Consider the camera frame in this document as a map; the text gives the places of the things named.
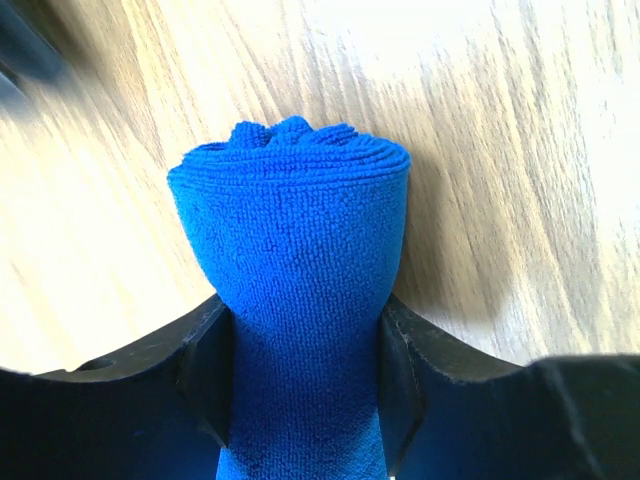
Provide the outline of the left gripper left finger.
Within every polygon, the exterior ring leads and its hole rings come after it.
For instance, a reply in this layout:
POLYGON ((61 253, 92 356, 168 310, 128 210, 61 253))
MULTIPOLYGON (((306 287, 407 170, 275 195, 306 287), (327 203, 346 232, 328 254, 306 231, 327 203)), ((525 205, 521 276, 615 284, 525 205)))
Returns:
POLYGON ((229 445, 234 356, 233 317, 215 294, 202 304, 74 371, 39 374, 66 384, 105 384, 156 379, 184 398, 217 444, 229 445))

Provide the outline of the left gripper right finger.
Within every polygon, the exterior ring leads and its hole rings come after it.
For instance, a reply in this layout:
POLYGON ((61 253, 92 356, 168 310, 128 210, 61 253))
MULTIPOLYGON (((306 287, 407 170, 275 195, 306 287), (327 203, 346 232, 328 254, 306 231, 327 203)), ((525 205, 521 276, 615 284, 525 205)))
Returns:
POLYGON ((530 374, 397 297, 379 320, 378 411, 391 475, 527 475, 530 374))

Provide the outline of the blue towel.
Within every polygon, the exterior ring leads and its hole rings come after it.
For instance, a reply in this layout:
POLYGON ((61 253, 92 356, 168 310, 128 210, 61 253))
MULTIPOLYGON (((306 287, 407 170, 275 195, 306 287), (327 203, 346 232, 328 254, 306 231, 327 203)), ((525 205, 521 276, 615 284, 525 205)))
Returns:
POLYGON ((354 127, 242 122, 168 173, 234 316, 221 479, 382 479, 377 322, 399 269, 409 153, 354 127))

